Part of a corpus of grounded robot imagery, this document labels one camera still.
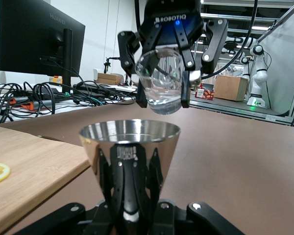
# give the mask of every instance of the screw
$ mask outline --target screw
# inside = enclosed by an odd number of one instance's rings
[[[162,209],[168,209],[169,208],[169,205],[167,203],[161,203],[160,207]]]
[[[71,208],[71,211],[72,211],[72,212],[75,212],[75,211],[77,211],[78,209],[79,209],[78,206],[74,206],[74,207]]]
[[[195,208],[195,210],[201,209],[201,205],[198,203],[194,203],[193,207]]]

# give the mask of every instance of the wooden cutting board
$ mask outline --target wooden cutting board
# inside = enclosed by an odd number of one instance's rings
[[[89,167],[80,146],[0,127],[0,233]]]

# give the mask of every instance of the white wall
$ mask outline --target white wall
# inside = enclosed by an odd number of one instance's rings
[[[272,57],[272,64],[268,69],[268,89],[272,109],[280,114],[290,110],[290,116],[292,116],[294,108],[294,14],[265,37],[260,44]],[[265,85],[262,95],[269,105]]]
[[[65,14],[86,26],[80,75],[93,79],[93,69],[104,69],[106,57],[118,57],[117,35],[131,30],[134,0],[45,0]],[[111,61],[110,72],[124,74],[119,61]],[[47,81],[44,75],[35,75],[36,83]],[[72,84],[79,82],[72,78]]]

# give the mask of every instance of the monitor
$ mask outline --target monitor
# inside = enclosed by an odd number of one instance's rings
[[[70,87],[84,33],[85,25],[43,0],[0,0],[0,71],[61,75]]]

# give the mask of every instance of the water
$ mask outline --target water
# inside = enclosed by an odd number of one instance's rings
[[[181,108],[181,91],[145,88],[150,108],[157,114],[168,115]]]

